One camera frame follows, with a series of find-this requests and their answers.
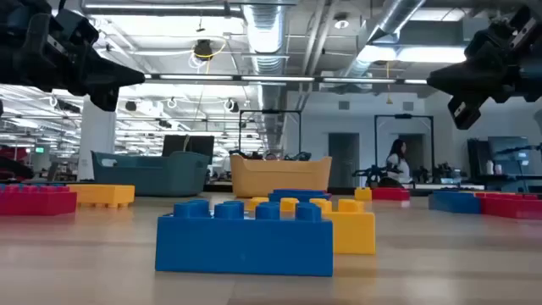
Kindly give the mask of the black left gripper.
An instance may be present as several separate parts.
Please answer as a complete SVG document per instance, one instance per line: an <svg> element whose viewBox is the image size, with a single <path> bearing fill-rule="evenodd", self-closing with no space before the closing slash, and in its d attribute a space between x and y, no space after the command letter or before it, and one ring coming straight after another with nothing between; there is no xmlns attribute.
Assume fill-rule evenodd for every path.
<svg viewBox="0 0 542 305"><path fill-rule="evenodd" d="M141 84L145 75L102 58L96 41L97 30L73 11L13 8L1 14L1 82L91 94L95 106L115 112L119 88Z"/></svg>

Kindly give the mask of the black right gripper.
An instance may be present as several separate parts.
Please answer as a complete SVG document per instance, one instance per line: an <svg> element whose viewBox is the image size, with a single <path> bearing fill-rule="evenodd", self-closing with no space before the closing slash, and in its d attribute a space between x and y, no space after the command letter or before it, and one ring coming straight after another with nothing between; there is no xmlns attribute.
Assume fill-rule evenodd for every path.
<svg viewBox="0 0 542 305"><path fill-rule="evenodd" d="M458 130L468 130L490 97L504 102L541 97L541 8L522 6L510 17L490 21L475 33L466 60L437 69L427 84L453 97L448 110Z"/></svg>

